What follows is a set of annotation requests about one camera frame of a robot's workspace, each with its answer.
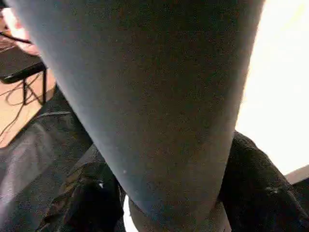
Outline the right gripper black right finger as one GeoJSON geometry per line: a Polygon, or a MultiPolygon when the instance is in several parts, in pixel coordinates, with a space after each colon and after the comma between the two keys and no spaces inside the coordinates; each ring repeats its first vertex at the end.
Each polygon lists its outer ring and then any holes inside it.
{"type": "Polygon", "coordinates": [[[220,191],[233,232],[307,232],[309,202],[255,143],[235,132],[220,191]]]}

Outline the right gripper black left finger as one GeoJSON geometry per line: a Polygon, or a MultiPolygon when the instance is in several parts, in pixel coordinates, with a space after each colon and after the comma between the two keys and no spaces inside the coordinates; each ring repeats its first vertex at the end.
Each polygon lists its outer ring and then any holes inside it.
{"type": "Polygon", "coordinates": [[[123,192],[95,145],[67,175],[40,232],[123,232],[123,192]]]}

